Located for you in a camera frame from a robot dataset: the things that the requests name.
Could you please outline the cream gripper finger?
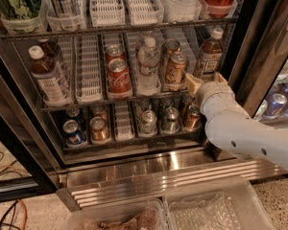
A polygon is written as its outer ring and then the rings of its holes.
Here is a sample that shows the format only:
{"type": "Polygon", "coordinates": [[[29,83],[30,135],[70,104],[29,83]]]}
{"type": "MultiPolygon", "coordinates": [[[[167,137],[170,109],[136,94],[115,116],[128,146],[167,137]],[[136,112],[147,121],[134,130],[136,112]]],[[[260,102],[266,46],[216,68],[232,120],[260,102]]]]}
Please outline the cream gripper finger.
{"type": "Polygon", "coordinates": [[[195,98],[198,93],[198,90],[201,88],[204,82],[201,79],[194,77],[192,74],[186,73],[184,84],[188,89],[189,95],[192,98],[195,98]]]}
{"type": "Polygon", "coordinates": [[[222,74],[220,72],[215,72],[214,73],[214,80],[216,82],[228,84],[228,81],[222,76],[222,74]]]}

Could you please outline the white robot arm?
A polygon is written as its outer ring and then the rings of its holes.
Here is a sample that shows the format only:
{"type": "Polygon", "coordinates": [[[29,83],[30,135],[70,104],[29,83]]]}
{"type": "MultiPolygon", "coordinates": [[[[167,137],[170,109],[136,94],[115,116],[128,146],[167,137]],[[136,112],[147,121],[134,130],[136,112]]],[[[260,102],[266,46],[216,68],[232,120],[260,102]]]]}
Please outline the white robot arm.
{"type": "Polygon", "coordinates": [[[219,73],[211,81],[186,73],[184,85],[205,116],[205,135],[215,147],[239,158],[263,158],[288,171],[288,129],[254,120],[219,73]]]}

